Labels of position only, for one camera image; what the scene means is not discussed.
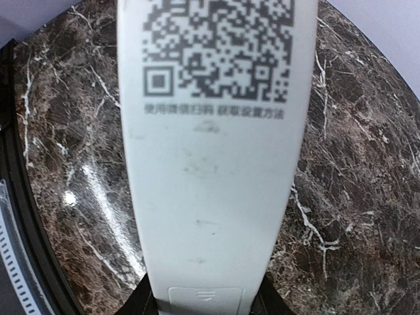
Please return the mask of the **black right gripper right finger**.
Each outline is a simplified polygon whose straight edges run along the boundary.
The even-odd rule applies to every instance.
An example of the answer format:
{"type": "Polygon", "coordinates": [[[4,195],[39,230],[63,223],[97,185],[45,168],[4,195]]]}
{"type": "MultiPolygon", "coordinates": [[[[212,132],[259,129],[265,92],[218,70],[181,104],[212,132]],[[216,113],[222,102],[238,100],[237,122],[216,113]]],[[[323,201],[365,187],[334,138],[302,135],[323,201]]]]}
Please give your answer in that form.
{"type": "Polygon", "coordinates": [[[276,291],[267,275],[253,301],[252,315],[295,315],[276,291]]]}

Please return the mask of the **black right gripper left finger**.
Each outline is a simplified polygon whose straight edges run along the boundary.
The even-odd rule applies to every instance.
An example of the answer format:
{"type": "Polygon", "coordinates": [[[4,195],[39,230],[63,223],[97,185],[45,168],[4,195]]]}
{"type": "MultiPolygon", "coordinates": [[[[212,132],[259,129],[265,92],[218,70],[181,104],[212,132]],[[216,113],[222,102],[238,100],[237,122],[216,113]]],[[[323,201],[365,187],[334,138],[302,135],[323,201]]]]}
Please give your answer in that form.
{"type": "Polygon", "coordinates": [[[158,307],[152,293],[148,274],[145,274],[136,289],[118,310],[118,315],[158,315],[158,307]]]}

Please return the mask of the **white remote control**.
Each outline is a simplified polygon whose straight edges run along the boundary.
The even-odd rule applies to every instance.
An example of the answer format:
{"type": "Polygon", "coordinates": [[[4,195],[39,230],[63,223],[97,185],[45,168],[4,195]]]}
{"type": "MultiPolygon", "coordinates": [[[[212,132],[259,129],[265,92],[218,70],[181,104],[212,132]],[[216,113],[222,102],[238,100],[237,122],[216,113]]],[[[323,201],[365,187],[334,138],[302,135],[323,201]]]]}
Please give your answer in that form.
{"type": "Polygon", "coordinates": [[[160,314],[249,314],[305,129],[316,1],[119,1],[121,126],[160,314]]]}

